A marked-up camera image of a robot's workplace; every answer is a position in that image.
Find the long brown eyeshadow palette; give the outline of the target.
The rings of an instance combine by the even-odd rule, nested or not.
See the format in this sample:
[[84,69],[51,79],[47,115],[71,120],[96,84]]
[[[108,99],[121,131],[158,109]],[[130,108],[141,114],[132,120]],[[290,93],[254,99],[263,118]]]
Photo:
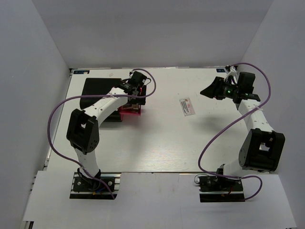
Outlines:
[[139,104],[132,104],[130,107],[130,111],[132,113],[140,113],[141,112],[141,105]]

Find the clear false eyelash box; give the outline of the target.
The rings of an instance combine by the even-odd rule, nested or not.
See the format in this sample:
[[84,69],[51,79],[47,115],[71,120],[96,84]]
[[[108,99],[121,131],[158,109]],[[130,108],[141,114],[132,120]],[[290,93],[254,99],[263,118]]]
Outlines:
[[191,116],[195,115],[195,110],[192,105],[191,99],[189,97],[182,98],[179,100],[180,106],[183,111],[184,116]]

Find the pink black makeup drawer organizer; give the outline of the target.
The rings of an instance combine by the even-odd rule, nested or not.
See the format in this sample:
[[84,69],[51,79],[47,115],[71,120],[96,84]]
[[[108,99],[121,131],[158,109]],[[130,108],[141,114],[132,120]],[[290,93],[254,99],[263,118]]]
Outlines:
[[[120,78],[87,78],[82,90],[82,95],[97,95],[97,94],[107,94],[114,86],[120,83]],[[94,103],[96,103],[99,98],[81,98],[80,108],[85,109]],[[132,104],[145,105],[146,99],[132,99],[123,107],[120,107],[118,111],[114,111],[110,114],[105,122],[122,122],[123,115],[135,114],[140,115],[140,113],[132,113],[130,107]]]

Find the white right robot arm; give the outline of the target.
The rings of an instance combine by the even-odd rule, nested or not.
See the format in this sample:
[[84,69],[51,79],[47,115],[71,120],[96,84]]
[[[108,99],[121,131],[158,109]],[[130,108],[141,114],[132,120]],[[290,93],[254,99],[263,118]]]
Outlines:
[[215,174],[215,184],[220,190],[227,190],[233,180],[249,177],[254,172],[274,172],[284,148],[285,136],[268,123],[262,111],[263,103],[253,93],[254,81],[253,73],[231,70],[225,78],[215,77],[211,85],[200,92],[212,99],[232,99],[248,131],[238,158],[222,165]]

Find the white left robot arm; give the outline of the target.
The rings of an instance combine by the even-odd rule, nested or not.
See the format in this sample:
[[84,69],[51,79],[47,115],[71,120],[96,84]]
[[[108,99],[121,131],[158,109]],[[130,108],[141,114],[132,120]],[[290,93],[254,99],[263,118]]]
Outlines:
[[84,184],[89,190],[96,190],[101,184],[101,171],[95,155],[100,141],[100,125],[124,106],[143,105],[147,79],[138,71],[124,80],[86,79],[80,108],[71,113],[66,138],[77,154],[80,175],[85,177]]

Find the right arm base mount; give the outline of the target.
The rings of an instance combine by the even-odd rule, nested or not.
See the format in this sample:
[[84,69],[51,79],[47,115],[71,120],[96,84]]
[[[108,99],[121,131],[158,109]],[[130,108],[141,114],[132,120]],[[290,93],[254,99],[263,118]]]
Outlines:
[[245,202],[240,180],[199,174],[195,176],[194,183],[199,187],[201,203]]

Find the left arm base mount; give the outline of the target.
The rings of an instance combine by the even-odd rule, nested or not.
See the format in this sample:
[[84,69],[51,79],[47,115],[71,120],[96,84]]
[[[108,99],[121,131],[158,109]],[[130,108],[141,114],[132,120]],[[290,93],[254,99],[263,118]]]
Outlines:
[[[105,174],[100,177],[110,188],[114,198],[116,198],[120,186],[121,174]],[[113,200],[107,187],[99,181],[91,182],[89,178],[82,178],[78,173],[74,173],[70,191],[70,199],[105,199]]]

